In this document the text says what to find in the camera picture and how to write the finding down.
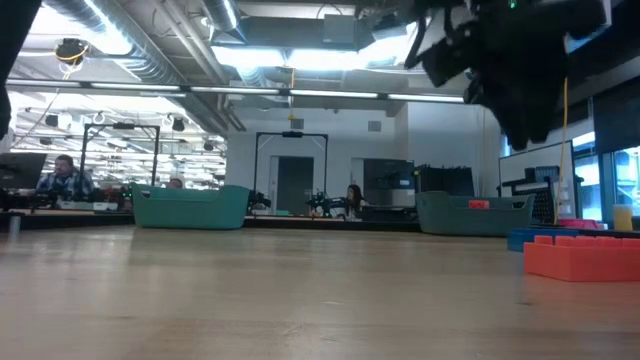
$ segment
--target person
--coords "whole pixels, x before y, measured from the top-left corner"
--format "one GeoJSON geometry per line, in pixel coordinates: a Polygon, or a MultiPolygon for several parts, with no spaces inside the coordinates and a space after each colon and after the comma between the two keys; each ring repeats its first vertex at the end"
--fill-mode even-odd
{"type": "Polygon", "coordinates": [[[169,182],[167,183],[169,189],[183,189],[184,181],[180,175],[171,175],[169,182]]]}
{"type": "Polygon", "coordinates": [[[362,190],[360,190],[360,186],[356,184],[349,185],[347,188],[347,203],[344,207],[345,220],[356,220],[356,213],[360,212],[362,207],[367,205],[369,204],[362,197],[362,190]]]}
{"type": "Polygon", "coordinates": [[[84,199],[93,192],[91,175],[84,173],[80,180],[80,171],[73,166],[73,158],[60,155],[56,158],[54,172],[45,175],[36,186],[36,192],[53,191],[62,196],[62,200],[84,199]]]}

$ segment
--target woman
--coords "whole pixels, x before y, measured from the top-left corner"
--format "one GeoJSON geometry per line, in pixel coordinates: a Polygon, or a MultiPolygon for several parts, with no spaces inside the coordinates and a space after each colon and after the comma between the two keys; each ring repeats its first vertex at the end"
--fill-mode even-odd
{"type": "Polygon", "coordinates": [[[357,220],[356,213],[362,211],[363,206],[369,205],[362,197],[360,186],[352,184],[347,188],[347,204],[344,207],[347,221],[357,220]]]}

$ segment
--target glass window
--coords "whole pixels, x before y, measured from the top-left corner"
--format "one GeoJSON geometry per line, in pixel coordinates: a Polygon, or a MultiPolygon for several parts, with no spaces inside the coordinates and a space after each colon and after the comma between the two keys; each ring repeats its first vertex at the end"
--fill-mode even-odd
{"type": "Polygon", "coordinates": [[[640,147],[620,150],[615,153],[616,162],[616,203],[633,207],[633,215],[640,215],[640,147]]]}
{"type": "Polygon", "coordinates": [[[578,187],[578,206],[582,207],[582,218],[602,221],[600,196],[600,167],[595,155],[594,132],[578,136],[573,140],[575,174],[578,187]]]}
{"type": "Polygon", "coordinates": [[[578,186],[579,201],[582,205],[582,218],[602,220],[600,198],[600,168],[596,155],[576,159],[576,175],[582,178],[578,186]]]}

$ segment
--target red label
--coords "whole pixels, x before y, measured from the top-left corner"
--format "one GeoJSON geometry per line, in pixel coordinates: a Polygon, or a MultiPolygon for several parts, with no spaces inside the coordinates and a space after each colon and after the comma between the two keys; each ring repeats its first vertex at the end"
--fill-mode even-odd
{"type": "Polygon", "coordinates": [[[470,209],[488,209],[489,201],[487,200],[469,200],[470,209]]]}

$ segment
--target door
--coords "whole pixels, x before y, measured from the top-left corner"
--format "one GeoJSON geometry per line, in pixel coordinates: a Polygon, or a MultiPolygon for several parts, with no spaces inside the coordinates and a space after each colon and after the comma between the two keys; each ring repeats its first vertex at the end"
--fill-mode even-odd
{"type": "Polygon", "coordinates": [[[278,211],[308,215],[305,202],[313,193],[313,158],[280,157],[278,163],[278,211]]]}

